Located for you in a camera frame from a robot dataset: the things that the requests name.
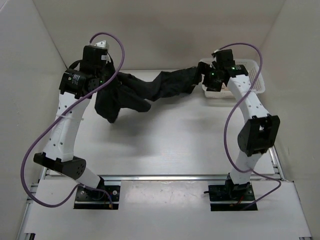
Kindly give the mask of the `black trousers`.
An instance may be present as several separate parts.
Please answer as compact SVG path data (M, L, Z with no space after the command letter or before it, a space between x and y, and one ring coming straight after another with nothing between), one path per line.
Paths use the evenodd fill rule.
M119 72L109 85L97 92L94 109L112 124L121 109L148 112L151 109L150 101L191 94L201 81L202 76L196 66L171 72L161 71L150 82Z

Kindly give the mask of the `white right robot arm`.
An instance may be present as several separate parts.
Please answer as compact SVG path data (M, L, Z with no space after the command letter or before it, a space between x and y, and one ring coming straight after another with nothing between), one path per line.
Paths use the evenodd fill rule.
M230 200L238 199L249 187L251 175L262 156L274 146L280 126L280 118L271 115L252 90L254 83L246 67L232 60L220 66L203 58L197 66L202 83L206 88L226 85L237 101L244 125L237 135L239 153L230 160L232 170L225 181L224 193Z

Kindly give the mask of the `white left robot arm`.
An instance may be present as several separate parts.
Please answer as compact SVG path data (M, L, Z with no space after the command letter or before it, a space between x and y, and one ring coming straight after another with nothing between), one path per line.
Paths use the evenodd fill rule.
M85 109L91 98L84 99L77 106L62 113L82 99L86 94L95 90L115 73L113 67L105 66L97 71L78 71L67 69L59 85L59 102L56 119L61 120L50 133L49 140L40 153L36 153L33 162L59 174L67 176L76 182L88 187L87 194L93 200L100 200L105 194L104 182L100 176L93 173L85 159L74 155L74 146L77 133Z

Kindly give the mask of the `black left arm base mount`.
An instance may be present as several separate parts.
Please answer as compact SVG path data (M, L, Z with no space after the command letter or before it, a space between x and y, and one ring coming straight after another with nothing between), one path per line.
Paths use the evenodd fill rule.
M111 197L112 204L105 193L79 186L75 193L73 208L76 210L118 210L121 185L106 183L104 187Z

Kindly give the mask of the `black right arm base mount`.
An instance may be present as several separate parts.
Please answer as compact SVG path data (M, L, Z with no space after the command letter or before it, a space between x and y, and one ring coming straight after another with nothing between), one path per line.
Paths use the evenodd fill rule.
M225 185L209 185L208 190L203 192L209 196L211 212L238 212L257 211L256 198L252 185L241 191L230 195Z

